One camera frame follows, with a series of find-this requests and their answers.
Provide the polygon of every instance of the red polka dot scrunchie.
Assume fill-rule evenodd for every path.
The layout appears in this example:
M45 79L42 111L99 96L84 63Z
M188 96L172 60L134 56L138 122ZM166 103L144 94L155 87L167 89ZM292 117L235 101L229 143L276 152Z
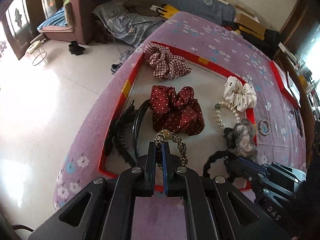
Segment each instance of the red polka dot scrunchie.
M167 129L170 132L185 132L196 135L204 129L204 119L192 87L183 87L176 94L174 87L155 85L150 95L150 109L153 111L153 129L156 132Z

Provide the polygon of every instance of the black mechanical arm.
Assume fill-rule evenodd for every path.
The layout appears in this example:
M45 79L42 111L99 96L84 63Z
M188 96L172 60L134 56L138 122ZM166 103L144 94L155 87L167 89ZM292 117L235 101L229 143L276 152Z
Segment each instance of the black mechanical arm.
M181 166L162 144L164 191L182 196L188 240L289 240L275 223L222 176L200 177ZM151 197L155 186L156 145L118 178L98 177L39 226L29 240L131 239L135 197Z

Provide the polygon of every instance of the black shoe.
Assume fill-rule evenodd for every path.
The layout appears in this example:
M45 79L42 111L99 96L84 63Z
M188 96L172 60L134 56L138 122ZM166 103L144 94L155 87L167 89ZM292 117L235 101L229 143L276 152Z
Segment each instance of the black shoe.
M76 46L74 44L70 44L69 45L69 51L71 54L75 54L77 56L83 54L83 51L81 49L78 48L79 46Z
M72 42L71 42L71 44L74 44L74 45L78 46L78 47L79 47L79 49L81 49L82 51L84 51L84 50L85 50L85 48L84 48L84 47L79 46L79 44L78 44L78 42L77 42L77 41L72 41Z
M111 65L111 73L114 75L121 66L122 66L122 63L112 64Z

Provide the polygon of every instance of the pearl bracelet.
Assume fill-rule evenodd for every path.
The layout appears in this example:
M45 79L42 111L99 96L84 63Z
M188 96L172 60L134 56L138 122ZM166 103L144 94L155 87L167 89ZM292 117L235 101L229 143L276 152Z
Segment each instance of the pearl bracelet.
M237 120L237 123L240 122L240 117L239 117L239 114L237 113L237 111L227 102L220 102L220 103L217 103L214 108L216 109L216 121L217 121L217 124L220 128L224 129L224 123L222 122L222 119L221 119L221 115L220 115L220 109L221 107L224 106L225 108L229 109L235 116L236 120Z

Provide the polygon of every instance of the plaid blanket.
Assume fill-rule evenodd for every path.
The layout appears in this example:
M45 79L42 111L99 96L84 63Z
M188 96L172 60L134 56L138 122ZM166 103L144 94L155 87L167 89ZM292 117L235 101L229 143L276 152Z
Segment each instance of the plaid blanket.
M149 42L144 49L146 61L155 70L153 76L163 79L175 79L191 72L191 66L184 57L173 55L168 47Z

